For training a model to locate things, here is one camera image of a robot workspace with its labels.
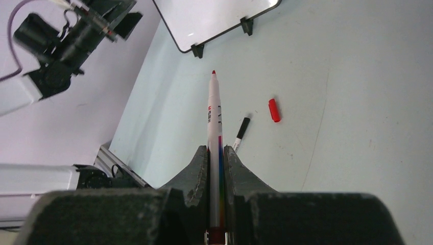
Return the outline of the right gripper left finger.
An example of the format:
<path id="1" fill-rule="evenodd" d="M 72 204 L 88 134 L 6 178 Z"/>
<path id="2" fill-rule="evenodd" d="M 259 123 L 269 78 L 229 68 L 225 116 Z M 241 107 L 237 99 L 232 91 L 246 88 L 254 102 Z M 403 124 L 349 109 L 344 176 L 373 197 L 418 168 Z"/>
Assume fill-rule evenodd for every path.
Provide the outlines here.
<path id="1" fill-rule="evenodd" d="M 206 147 L 158 189 L 52 191 L 33 206 L 15 244 L 203 244 Z"/>

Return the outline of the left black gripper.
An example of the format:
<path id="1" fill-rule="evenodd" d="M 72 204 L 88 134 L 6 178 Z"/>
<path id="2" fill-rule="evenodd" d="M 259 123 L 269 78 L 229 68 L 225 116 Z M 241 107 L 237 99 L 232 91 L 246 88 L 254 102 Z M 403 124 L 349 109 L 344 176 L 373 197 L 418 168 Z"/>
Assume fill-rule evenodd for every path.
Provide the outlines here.
<path id="1" fill-rule="evenodd" d="M 143 15 L 129 13 L 135 0 L 87 0 L 91 10 L 108 23 L 118 23 L 115 32 L 127 40 Z M 84 17 L 64 33 L 60 33 L 38 14 L 30 13 L 13 34 L 13 40 L 30 52 L 40 67 L 25 75 L 36 85 L 41 97 L 47 99 L 66 91 L 73 76 L 84 75 L 81 68 L 90 54 L 105 38 Z"/>

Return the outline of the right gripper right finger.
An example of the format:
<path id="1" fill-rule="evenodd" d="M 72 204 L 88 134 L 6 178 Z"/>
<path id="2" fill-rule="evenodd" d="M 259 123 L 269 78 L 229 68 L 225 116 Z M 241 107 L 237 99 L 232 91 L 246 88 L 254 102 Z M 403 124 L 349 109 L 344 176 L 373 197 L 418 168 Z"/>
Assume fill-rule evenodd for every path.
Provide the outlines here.
<path id="1" fill-rule="evenodd" d="M 369 193 L 278 192 L 224 148 L 232 244 L 404 244 L 385 204 Z"/>

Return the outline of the red whiteboard marker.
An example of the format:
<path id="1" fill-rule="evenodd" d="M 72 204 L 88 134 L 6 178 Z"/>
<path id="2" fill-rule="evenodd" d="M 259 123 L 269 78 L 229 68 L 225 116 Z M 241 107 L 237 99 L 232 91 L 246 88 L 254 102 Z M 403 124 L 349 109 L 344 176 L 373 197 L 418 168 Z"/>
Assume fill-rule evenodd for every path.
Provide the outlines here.
<path id="1" fill-rule="evenodd" d="M 215 71 L 208 86 L 207 152 L 209 162 L 208 243 L 225 244 L 224 150 L 220 87 Z"/>

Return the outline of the white board black frame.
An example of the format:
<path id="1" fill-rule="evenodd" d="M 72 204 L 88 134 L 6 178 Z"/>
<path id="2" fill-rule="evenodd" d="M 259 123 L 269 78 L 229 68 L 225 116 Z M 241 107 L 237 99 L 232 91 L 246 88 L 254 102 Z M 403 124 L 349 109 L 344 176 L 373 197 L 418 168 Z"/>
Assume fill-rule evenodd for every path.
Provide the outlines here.
<path id="1" fill-rule="evenodd" d="M 153 1 L 181 53 L 202 58 L 205 44 L 241 27 L 253 34 L 254 19 L 277 8 L 281 1 Z"/>

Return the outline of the red marker cap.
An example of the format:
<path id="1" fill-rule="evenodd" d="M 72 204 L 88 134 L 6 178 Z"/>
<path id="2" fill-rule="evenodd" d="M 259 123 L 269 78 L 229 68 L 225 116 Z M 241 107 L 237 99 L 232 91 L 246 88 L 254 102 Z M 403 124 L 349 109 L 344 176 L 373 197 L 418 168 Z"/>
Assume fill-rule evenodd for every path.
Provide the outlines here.
<path id="1" fill-rule="evenodd" d="M 272 98 L 268 102 L 268 107 L 271 115 L 271 119 L 275 123 L 279 123 L 281 121 L 281 116 L 279 113 L 279 107 L 275 98 Z"/>

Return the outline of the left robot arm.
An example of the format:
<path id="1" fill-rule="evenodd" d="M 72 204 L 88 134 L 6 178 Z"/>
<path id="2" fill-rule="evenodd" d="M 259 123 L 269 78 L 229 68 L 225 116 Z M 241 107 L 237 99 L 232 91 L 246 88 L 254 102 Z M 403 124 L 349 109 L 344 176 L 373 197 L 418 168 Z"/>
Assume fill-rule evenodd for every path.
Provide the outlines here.
<path id="1" fill-rule="evenodd" d="M 1 115 L 66 91 L 103 39 L 128 39 L 142 18 L 132 10 L 136 1 L 56 1 L 64 13 L 75 14 L 74 25 L 58 31 L 30 13 L 13 31 L 13 19 L 25 4 L 17 4 L 8 19 L 8 47 L 17 70 L 1 77 Z"/>

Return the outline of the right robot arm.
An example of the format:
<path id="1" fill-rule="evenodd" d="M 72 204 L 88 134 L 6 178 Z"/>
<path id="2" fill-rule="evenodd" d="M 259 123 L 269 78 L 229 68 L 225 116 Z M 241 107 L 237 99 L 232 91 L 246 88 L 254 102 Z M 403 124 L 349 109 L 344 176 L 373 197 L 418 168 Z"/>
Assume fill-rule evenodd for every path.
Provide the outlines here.
<path id="1" fill-rule="evenodd" d="M 15 244 L 211 244 L 205 146 L 155 189 L 118 159 L 91 165 L 1 165 L 1 228 Z M 224 244 L 404 244 L 367 193 L 277 192 L 224 148 Z"/>

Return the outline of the black whiteboard marker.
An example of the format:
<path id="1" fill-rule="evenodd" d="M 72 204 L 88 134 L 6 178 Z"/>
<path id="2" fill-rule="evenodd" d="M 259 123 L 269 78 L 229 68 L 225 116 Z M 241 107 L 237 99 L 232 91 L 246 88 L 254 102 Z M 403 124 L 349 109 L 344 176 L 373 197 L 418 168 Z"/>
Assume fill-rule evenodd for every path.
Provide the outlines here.
<path id="1" fill-rule="evenodd" d="M 236 138 L 235 138 L 235 141 L 233 143 L 233 146 L 232 146 L 235 152 L 237 152 L 238 149 L 239 149 L 239 146 L 240 146 L 241 141 L 242 141 L 242 139 L 243 139 L 243 137 L 245 135 L 245 132 L 246 132 L 246 130 L 248 128 L 248 125 L 249 125 L 250 121 L 251 121 L 251 119 L 249 117 L 244 117 L 244 119 L 242 121 L 242 124 L 241 124 L 241 126 L 239 128 L 239 131 L 238 131 L 238 133 L 236 135 Z"/>

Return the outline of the aluminium frame rail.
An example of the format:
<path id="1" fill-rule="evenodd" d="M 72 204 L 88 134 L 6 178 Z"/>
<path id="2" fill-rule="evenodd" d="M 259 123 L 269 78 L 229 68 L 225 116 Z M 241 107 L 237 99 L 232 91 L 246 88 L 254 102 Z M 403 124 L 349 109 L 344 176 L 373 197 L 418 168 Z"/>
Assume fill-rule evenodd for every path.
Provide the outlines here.
<path id="1" fill-rule="evenodd" d="M 112 188 L 152 188 L 128 165 L 115 156 L 109 150 L 108 144 L 100 146 L 93 165 L 108 176 Z"/>

